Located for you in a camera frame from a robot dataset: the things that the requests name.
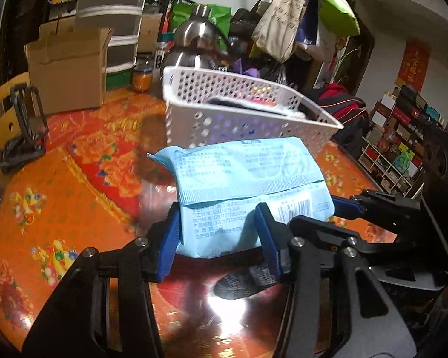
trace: hanging bag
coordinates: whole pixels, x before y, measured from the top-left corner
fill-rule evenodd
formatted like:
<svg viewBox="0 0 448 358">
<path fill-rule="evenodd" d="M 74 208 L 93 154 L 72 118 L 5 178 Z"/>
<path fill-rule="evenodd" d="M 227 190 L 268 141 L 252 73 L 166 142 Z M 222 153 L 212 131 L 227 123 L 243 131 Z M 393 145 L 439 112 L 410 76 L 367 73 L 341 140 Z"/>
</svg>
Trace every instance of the hanging bag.
<svg viewBox="0 0 448 358">
<path fill-rule="evenodd" d="M 360 34 L 355 14 L 347 0 L 319 0 L 319 16 L 325 26 L 338 38 Z"/>
<path fill-rule="evenodd" d="M 273 0 L 252 34 L 256 46 L 280 63 L 294 51 L 306 0 Z"/>
<path fill-rule="evenodd" d="M 327 29 L 319 18 L 318 0 L 309 0 L 295 42 L 297 47 L 316 61 L 332 61 L 337 37 Z"/>
</svg>

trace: round table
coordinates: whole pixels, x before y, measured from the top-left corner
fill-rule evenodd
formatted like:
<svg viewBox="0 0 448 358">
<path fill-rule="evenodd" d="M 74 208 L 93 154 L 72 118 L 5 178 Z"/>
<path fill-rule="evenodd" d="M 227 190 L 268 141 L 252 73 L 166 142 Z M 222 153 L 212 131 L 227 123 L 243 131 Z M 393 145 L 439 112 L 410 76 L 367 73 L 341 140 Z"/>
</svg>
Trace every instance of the round table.
<svg viewBox="0 0 448 358">
<path fill-rule="evenodd" d="M 163 100 L 119 89 L 107 94 L 100 109 L 48 119 L 46 155 L 13 177 L 0 205 L 0 329 L 18 349 L 82 249 L 123 247 L 162 220 L 176 200 L 173 178 L 146 158 L 166 146 L 164 115 Z M 334 195 L 374 189 L 333 143 L 317 162 Z M 394 239 L 362 220 L 331 220 L 368 241 Z M 271 356 L 286 287 L 237 302 L 209 295 L 220 277 L 243 266 L 239 254 L 213 260 L 178 255 L 165 282 L 150 284 L 167 357 Z M 109 343 L 119 349 L 116 281 L 110 286 Z"/>
</svg>

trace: canvas tote bag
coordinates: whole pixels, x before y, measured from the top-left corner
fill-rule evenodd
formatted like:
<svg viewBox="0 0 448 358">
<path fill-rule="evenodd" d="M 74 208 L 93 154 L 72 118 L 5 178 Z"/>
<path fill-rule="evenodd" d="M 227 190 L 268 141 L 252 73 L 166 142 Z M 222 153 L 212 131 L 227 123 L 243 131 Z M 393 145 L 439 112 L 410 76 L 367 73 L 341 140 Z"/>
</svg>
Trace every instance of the canvas tote bag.
<svg viewBox="0 0 448 358">
<path fill-rule="evenodd" d="M 290 58 L 306 0 L 273 0 L 252 34 L 256 46 L 280 63 Z"/>
</svg>

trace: perforated basket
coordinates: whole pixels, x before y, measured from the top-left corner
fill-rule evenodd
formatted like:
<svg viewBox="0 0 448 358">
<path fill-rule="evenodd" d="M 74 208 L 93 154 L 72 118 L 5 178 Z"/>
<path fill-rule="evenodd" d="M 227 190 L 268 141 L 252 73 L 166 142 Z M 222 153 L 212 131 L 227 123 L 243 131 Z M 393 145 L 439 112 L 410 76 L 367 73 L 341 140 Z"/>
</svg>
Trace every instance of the perforated basket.
<svg viewBox="0 0 448 358">
<path fill-rule="evenodd" d="M 235 140 L 299 137 L 316 156 L 343 125 L 299 92 L 277 83 L 216 70 L 166 67 L 163 71 L 168 146 L 194 148 Z M 261 99 L 317 120 L 207 104 L 215 97 Z"/>
</svg>

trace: black speaker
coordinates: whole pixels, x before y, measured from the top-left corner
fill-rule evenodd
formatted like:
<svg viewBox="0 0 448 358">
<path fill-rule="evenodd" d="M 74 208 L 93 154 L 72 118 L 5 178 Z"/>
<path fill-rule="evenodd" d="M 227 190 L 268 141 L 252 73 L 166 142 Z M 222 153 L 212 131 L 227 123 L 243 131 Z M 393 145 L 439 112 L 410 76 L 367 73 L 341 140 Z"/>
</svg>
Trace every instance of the black speaker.
<svg viewBox="0 0 448 358">
<path fill-rule="evenodd" d="M 448 243 L 448 132 L 424 129 L 423 197 Z"/>
</svg>

